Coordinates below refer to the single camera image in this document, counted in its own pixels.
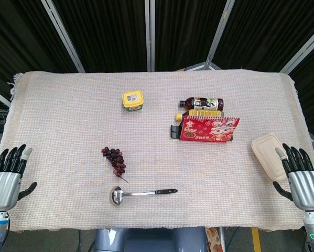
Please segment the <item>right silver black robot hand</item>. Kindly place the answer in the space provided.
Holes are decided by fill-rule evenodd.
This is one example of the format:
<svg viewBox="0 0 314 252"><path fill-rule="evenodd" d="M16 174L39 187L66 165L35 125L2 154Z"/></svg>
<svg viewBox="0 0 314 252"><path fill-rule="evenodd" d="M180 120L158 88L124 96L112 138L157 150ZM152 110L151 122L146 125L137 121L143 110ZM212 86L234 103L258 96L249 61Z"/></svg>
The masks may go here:
<svg viewBox="0 0 314 252"><path fill-rule="evenodd" d="M275 152L283 165L290 191L273 181L275 190L292 201L298 209L314 211L314 167L308 153L286 144L283 144L283 149L276 148Z"/></svg>

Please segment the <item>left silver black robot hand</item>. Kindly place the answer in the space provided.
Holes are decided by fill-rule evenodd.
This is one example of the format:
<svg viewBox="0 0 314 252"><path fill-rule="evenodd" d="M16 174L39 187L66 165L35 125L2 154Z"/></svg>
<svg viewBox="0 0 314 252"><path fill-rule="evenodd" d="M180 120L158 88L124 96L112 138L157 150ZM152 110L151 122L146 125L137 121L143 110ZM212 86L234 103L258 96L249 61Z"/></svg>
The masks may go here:
<svg viewBox="0 0 314 252"><path fill-rule="evenodd" d="M37 182L21 191L21 180L27 166L28 159L33 152L23 144L11 150L5 149L0 154L0 212L5 212L17 204L18 201L31 194L37 187Z"/></svg>

